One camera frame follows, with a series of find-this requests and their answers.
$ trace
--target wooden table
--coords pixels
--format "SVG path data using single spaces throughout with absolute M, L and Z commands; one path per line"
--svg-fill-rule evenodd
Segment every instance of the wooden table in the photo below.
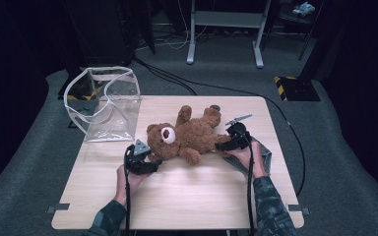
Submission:
M 242 123 L 272 152 L 271 178 L 283 202 L 298 204 L 267 104 L 261 97 L 142 96 L 136 139 L 146 143 L 150 124 L 174 124 L 185 104 L 192 106 L 192 117 L 201 117 L 210 105 L 220 106 L 221 123 L 216 127 L 220 134 L 227 134 L 226 122 L 252 114 Z M 82 144 L 60 200 L 60 204 L 69 204 L 69 208 L 55 212 L 52 220 L 55 229 L 91 227 L 95 214 L 113 198 L 116 168 L 123 163 L 125 149 L 134 143 Z M 189 166 L 183 158 L 175 157 L 165 161 L 133 196 L 130 228 L 247 229 L 246 194 L 245 176 L 215 153 L 203 155 L 198 166 Z M 304 224 L 300 212 L 290 215 L 295 227 Z

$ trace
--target clear plastic bag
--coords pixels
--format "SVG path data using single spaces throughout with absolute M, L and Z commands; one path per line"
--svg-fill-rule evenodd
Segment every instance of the clear plastic bag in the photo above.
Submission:
M 63 98 L 85 142 L 134 140 L 141 98 L 131 69 L 87 68 L 66 87 Z

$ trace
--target black wire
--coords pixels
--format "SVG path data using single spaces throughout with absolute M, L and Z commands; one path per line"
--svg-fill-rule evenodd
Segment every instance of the black wire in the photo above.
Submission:
M 175 76 L 171 73 L 168 73 L 160 68 L 157 68 L 155 66 L 152 66 L 152 65 L 149 65 L 145 62 L 143 62 L 141 59 L 138 59 L 136 56 L 134 56 L 133 58 L 137 63 L 141 64 L 142 65 L 144 64 L 144 66 L 148 66 L 150 68 L 155 68 L 157 71 L 159 72 L 162 72 L 166 75 L 168 75 L 169 77 L 173 78 L 175 81 L 184 81 L 184 82 L 187 82 L 187 83 L 190 83 L 190 84 L 193 84 L 193 85 L 197 85 L 197 86 L 204 86 L 204 87 L 210 87 L 210 88 L 215 88 L 215 89 L 225 89 L 225 90 L 231 90 L 231 91 L 237 91 L 237 92 L 242 92 L 242 93 L 246 93 L 246 94 L 251 94 L 251 95 L 256 95 L 256 96 L 260 96 L 260 97 L 263 97 L 264 99 L 266 99 L 267 101 L 271 102 L 278 110 L 279 112 L 281 113 L 282 117 L 284 118 L 284 120 L 286 121 L 287 125 L 289 126 L 290 130 L 292 131 L 298 145 L 299 145 L 299 148 L 300 148 L 300 152 L 301 152 L 301 155 L 302 155 L 302 180 L 301 180 L 301 183 L 300 183 L 300 186 L 299 186 L 299 189 L 298 191 L 296 192 L 296 196 L 298 197 L 299 194 L 301 193 L 302 189 L 303 189 L 303 185 L 305 183 L 305 173 L 306 173 L 306 165 L 305 165 L 305 154 L 304 154 L 304 151 L 303 151 L 303 147 L 302 147 L 302 143 L 300 142 L 299 140 L 299 137 L 296 135 L 296 132 L 294 132 L 292 126 L 290 125 L 290 123 L 287 121 L 284 113 L 282 112 L 281 108 L 274 102 L 272 101 L 271 99 L 269 99 L 268 97 L 265 97 L 264 95 L 261 95 L 259 93 L 255 93 L 255 92 L 251 92 L 251 91 L 246 91 L 246 90 L 240 90 L 240 89 L 235 89 L 235 88 L 227 88 L 227 87 L 220 87 L 220 86 L 213 86 L 213 85 L 208 85 L 208 84 L 204 84 L 204 83 L 198 83 L 198 82 L 192 82 L 192 81 L 188 81 L 186 79 L 183 79 L 181 77 L 178 77 L 178 76 Z
M 248 203 L 248 218 L 250 220 L 250 235 L 254 235 L 254 221 L 253 221 L 253 207 L 251 206 L 251 180 L 253 177 L 253 148 L 251 143 L 248 145 L 250 148 L 250 163 L 248 166 L 248 177 L 247 177 L 247 203 Z
M 171 83 L 174 83 L 174 84 L 177 84 L 179 86 L 182 86 L 184 88 L 186 88 L 187 90 L 189 90 L 189 92 L 192 94 L 192 95 L 197 95 L 197 93 L 192 89 L 190 88 L 189 86 L 187 86 L 186 84 L 184 84 L 183 82 L 179 81 L 179 80 L 176 80 L 174 77 L 174 75 L 166 72 L 166 71 L 163 71 L 157 67 L 154 67 L 154 66 L 151 66 L 145 62 L 143 62 L 142 60 L 138 59 L 137 57 L 133 57 L 133 60 L 135 62 L 137 62 L 138 64 L 146 67 L 152 74 L 154 74 L 155 76 L 158 76 L 166 81 L 169 81 Z
M 128 236 L 130 232 L 130 218 L 131 218 L 131 190 L 130 183 L 128 182 L 128 170 L 126 164 L 124 163 L 125 172 L 125 189 L 127 193 L 127 215 L 125 220 L 125 235 Z

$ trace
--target teddy bear leg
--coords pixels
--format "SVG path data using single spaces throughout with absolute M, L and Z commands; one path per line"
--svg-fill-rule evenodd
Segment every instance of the teddy bear leg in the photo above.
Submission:
M 205 108 L 202 119 L 204 119 L 213 128 L 218 126 L 221 122 L 220 107 L 212 105 L 209 108 Z
M 195 149 L 191 149 L 189 147 L 183 148 L 179 152 L 179 156 L 182 156 L 186 159 L 190 165 L 197 165 L 201 162 L 201 154 Z
M 216 144 L 222 144 L 222 143 L 225 143 L 225 142 L 228 142 L 231 140 L 231 137 L 228 136 L 228 135 L 217 135 L 216 136 Z M 222 157 L 230 157 L 231 155 L 226 153 L 225 151 L 223 150 L 216 150 L 217 154 L 219 154 L 220 156 Z
M 182 106 L 182 108 L 180 108 L 179 114 L 177 115 L 176 127 L 186 123 L 188 120 L 190 120 L 191 116 L 192 116 L 192 107 L 188 105 Z

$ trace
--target teddy bear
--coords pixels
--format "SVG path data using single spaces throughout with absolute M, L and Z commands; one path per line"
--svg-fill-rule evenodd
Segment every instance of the teddy bear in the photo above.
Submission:
M 192 107 L 183 105 L 178 113 L 175 126 L 169 123 L 152 124 L 147 128 L 147 144 L 152 149 L 150 161 L 181 156 L 190 165 L 201 161 L 201 154 L 216 151 L 222 157 L 230 155 L 216 149 L 215 144 L 231 140 L 229 135 L 214 133 L 214 127 L 221 122 L 220 107 L 205 108 L 201 118 L 191 118 Z

